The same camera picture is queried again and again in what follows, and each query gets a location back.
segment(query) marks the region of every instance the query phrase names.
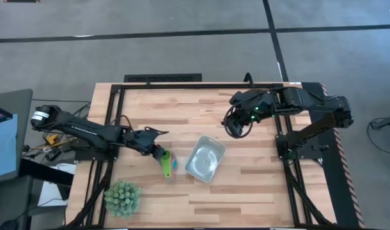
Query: green plush toy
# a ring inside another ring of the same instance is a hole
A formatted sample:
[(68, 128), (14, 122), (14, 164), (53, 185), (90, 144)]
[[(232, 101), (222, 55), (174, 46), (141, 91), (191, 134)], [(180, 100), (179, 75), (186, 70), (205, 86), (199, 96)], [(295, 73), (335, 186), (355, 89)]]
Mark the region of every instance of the green plush toy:
[(117, 181), (104, 192), (105, 207), (114, 217), (131, 216), (138, 211), (141, 189), (130, 182)]

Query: black metal frame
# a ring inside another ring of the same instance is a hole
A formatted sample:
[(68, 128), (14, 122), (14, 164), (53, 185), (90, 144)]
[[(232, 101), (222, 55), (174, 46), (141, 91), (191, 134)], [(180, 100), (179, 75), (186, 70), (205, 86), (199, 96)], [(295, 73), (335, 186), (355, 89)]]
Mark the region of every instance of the black metal frame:
[(0, 119), (0, 122), (3, 122), (3, 121), (6, 121), (7, 119), (13, 118), (13, 115), (10, 112), (5, 111), (2, 108), (0, 108), (0, 114), (2, 114), (4, 116), (4, 118)]
[(73, 183), (73, 174), (71, 173), (52, 169), (46, 165), (22, 158), (20, 160), (19, 176), (24, 175), (30, 175), (34, 179), (55, 183), (58, 186), (71, 187)]
[[(270, 89), (270, 88), (278, 88), (278, 87), (283, 86), (282, 83), (256, 84), (253, 82), (250, 74), (247, 74), (245, 76), (244, 82), (246, 82), (246, 83), (239, 83), (239, 84), (185, 84), (185, 83), (183, 83), (183, 84), (165, 84), (165, 83), (149, 84), (147, 82), (147, 84), (140, 84), (140, 85), (113, 84), (111, 86), (110, 98), (109, 98), (109, 103), (107, 106), (107, 114), (105, 116), (105, 123), (106, 124), (109, 123), (109, 121), (111, 119), (111, 113), (112, 113), (113, 106), (114, 106), (114, 99), (115, 99), (115, 95), (117, 93), (119, 93), (119, 98), (118, 98), (118, 105), (117, 105), (115, 118), (118, 118), (122, 115), (121, 111), (122, 111), (122, 106), (123, 106), (122, 105), (123, 100), (125, 98), (125, 90), (128, 90), (128, 89), (251, 89), (251, 88)], [(292, 131), (292, 124), (290, 122), (290, 117), (286, 116), (285, 118), (286, 118), (287, 129), (290, 132), (290, 131)], [(282, 131), (279, 116), (275, 117), (275, 122), (276, 122), (276, 127), (277, 127), (277, 134), (282, 135), (283, 131)], [(282, 161), (283, 161), (283, 167), (284, 167), (285, 172), (286, 173), (289, 171), (291, 172), (290, 166), (288, 165), (288, 161), (287, 160), (282, 160)], [(103, 164), (103, 161), (98, 161), (98, 163), (97, 163), (97, 167), (96, 167), (96, 171), (95, 171), (95, 175), (94, 175), (94, 179), (93, 179), (93, 191), (97, 189), (98, 183), (100, 181), (100, 175), (102, 172), (102, 164)], [(112, 166), (113, 166), (113, 162), (109, 162), (108, 167), (112, 167)], [(295, 162), (295, 170), (296, 170), (296, 175), (297, 175), (296, 181), (299, 184), (302, 191), (305, 192), (303, 175), (302, 175), (299, 159), (297, 159)], [(111, 180), (108, 180), (108, 183), (105, 186), (105, 189), (109, 188), (110, 182), (111, 182)], [(296, 226), (301, 225), (301, 223), (299, 220), (299, 212), (297, 209), (297, 203), (296, 203), (293, 185), (287, 180), (287, 176), (286, 176), (286, 186), (288, 188), (290, 206), (292, 209), (293, 223), (296, 227)], [(309, 212), (308, 207), (304, 203), (303, 203), (303, 207), (304, 207), (304, 216), (306, 219), (306, 223), (312, 224), (311, 214)], [(91, 207), (91, 210), (88, 214), (86, 226), (92, 225), (93, 212), (94, 212), (94, 206)], [(105, 207), (104, 207), (104, 197), (103, 197), (101, 207), (100, 207), (100, 216), (98, 219), (98, 224), (100, 226), (104, 227), (104, 220), (105, 220)]]

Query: cable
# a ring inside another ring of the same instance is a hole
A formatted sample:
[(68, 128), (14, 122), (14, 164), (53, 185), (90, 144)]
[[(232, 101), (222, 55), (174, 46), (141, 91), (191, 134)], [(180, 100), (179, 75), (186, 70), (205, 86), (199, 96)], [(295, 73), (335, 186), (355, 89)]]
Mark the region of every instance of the cable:
[(292, 163), (289, 164), (289, 166), (291, 166), (292, 164), (296, 163), (296, 160), (297, 160), (297, 157), (293, 160)]
[(57, 144), (53, 144), (53, 145), (43, 145), (43, 146), (37, 146), (37, 147), (34, 147), (34, 148), (31, 148), (31, 150), (27, 151), (25, 154), (22, 155), (22, 157), (25, 157), (28, 153), (30, 153), (31, 151), (34, 151), (34, 150), (42, 150), (46, 147), (57, 147), (57, 146), (60, 146), (66, 142), (69, 142), (69, 141), (72, 141), (74, 140), (75, 138), (73, 137), (67, 137), (64, 141), (60, 142), (60, 143), (57, 143)]
[(39, 101), (39, 102), (80, 102), (80, 103), (91, 103), (90, 101), (83, 101), (83, 100), (55, 100), (55, 99), (37, 99), (33, 98), (32, 100), (34, 101)]
[(63, 226), (66, 226), (66, 209), (67, 209), (67, 204), (66, 204), (66, 208), (65, 208), (65, 216), (64, 216), (64, 218), (65, 218), (65, 224), (63, 224)]
[(34, 150), (40, 150), (40, 147), (42, 147), (43, 145), (39, 145), (37, 147), (34, 147), (34, 148), (31, 148), (29, 149), (29, 151), (25, 152), (25, 153), (22, 153), (22, 157), (27, 157), (27, 155), (31, 152), (33, 152)]
[(40, 149), (37, 153), (35, 154), (32, 154), (32, 155), (26, 155), (26, 156), (22, 156), (22, 157), (29, 157), (31, 159), (34, 159), (35, 157), (37, 157), (38, 155), (42, 154), (43, 153), (43, 150)]
[(131, 127), (131, 131), (134, 131), (132, 129), (132, 125), (131, 125), (129, 118), (126, 115), (121, 115), (119, 118), (115, 118), (114, 120), (110, 121), (109, 124), (113, 124), (115, 121), (119, 121), (121, 118), (125, 118), (127, 120), (127, 122), (129, 123), (129, 126)]
[(62, 201), (62, 199), (53, 198), (53, 199), (51, 199), (50, 201), (47, 201), (47, 202), (45, 202), (45, 203), (43, 203), (43, 204), (41, 204), (41, 205), (38, 205), (38, 206), (36, 206), (36, 207), (34, 207), (34, 208), (31, 208), (31, 209), (29, 209), (29, 210), (25, 210), (22, 214), (20, 214), (20, 215), (19, 215), (18, 217), (16, 217), (14, 220), (19, 219), (19, 218), (20, 218), (21, 216), (23, 216), (27, 211), (31, 211), (31, 210), (33, 210), (33, 209), (35, 209), (35, 208), (42, 207), (43, 205), (45, 205), (45, 204), (47, 204), (47, 203), (49, 203), (49, 202), (51, 202), (51, 201), (54, 201), (54, 200)]
[(377, 144), (374, 143), (374, 141), (371, 139), (371, 136), (370, 136), (370, 127), (372, 126), (373, 123), (375, 123), (376, 120), (381, 120), (381, 119), (386, 119), (386, 118), (375, 118), (375, 119), (371, 120), (371, 121), (368, 123), (368, 125), (367, 125), (367, 137), (368, 137), (368, 139), (370, 140), (370, 142), (371, 142), (376, 148), (378, 148), (379, 150), (383, 151), (384, 153), (390, 154), (390, 151), (384, 150), (384, 149), (380, 148), (379, 146), (377, 146)]
[(73, 115), (76, 115), (77, 113), (79, 113), (77, 116), (80, 117), (81, 111), (82, 111), (84, 108), (89, 107), (89, 105), (91, 105), (90, 102), (88, 102), (86, 105), (83, 105), (80, 109), (78, 109), (77, 111), (75, 111), (75, 112), (73, 113)]
[(233, 114), (233, 108), (235, 108), (236, 106), (240, 105), (240, 103), (237, 103), (235, 105), (232, 105), (228, 111), (226, 112), (225, 114), (225, 117), (223, 118), (223, 127), (225, 128), (225, 131), (226, 133), (232, 137), (232, 138), (235, 138), (235, 139), (240, 139), (240, 138), (244, 138), (246, 137), (247, 135), (249, 135), (249, 133), (252, 131), (252, 126), (253, 126), (253, 122), (250, 123), (250, 127), (249, 127), (249, 130), (244, 134), (244, 135), (241, 135), (240, 137), (235, 137), (234, 135), (232, 135), (228, 129), (228, 116), (232, 115)]
[(90, 180), (91, 180), (91, 173), (93, 172), (93, 166), (94, 166), (94, 160), (91, 161), (90, 172), (88, 173), (88, 182), (87, 182), (86, 197), (84, 198), (84, 205), (86, 205), (87, 203), (88, 190), (90, 189)]
[(44, 155), (44, 157), (42, 158), (42, 160), (39, 162), (39, 164), (41, 164), (41, 163), (44, 161), (45, 158), (46, 158), (46, 154)]

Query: transparent bowl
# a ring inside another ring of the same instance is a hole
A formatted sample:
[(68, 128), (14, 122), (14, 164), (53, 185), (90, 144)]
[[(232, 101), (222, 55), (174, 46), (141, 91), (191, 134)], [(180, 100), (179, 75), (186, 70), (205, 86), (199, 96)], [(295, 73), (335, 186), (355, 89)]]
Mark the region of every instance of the transparent bowl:
[(185, 170), (205, 183), (211, 182), (225, 150), (223, 144), (207, 136), (202, 136), (196, 143), (185, 165)]

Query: wood grain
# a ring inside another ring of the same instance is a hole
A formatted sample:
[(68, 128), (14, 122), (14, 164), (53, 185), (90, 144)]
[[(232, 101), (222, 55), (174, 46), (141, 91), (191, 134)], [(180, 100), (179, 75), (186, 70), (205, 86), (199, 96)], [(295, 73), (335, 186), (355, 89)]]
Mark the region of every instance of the wood grain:
[[(298, 84), (286, 85), (301, 87)], [(89, 120), (104, 122), (110, 88), (110, 83), (96, 85)], [(134, 128), (151, 126), (170, 131), (158, 137), (157, 143), (176, 155), (178, 170), (175, 180), (168, 183), (160, 165), (152, 157), (142, 157), (134, 150), (122, 148), (114, 163), (112, 183), (128, 180), (140, 186), (143, 191), (140, 209), (125, 220), (107, 213), (104, 227), (292, 226), (283, 166), (277, 159), (274, 119), (254, 125), (253, 131), (244, 139), (232, 139), (220, 124), (229, 109), (228, 100), (237, 91), (131, 89), (125, 92), (122, 114), (129, 117)], [(127, 125), (127, 122), (122, 119), (121, 124)], [(294, 130), (309, 124), (308, 112), (292, 117)], [(193, 178), (184, 169), (201, 135), (226, 146), (225, 156), (211, 183)], [(322, 168), (311, 160), (301, 160), (301, 164), (308, 195), (318, 209), (335, 222)], [(84, 206), (89, 169), (90, 162), (77, 165), (66, 211), (68, 221)], [(93, 223), (98, 222), (100, 202), (101, 199), (97, 201)]]

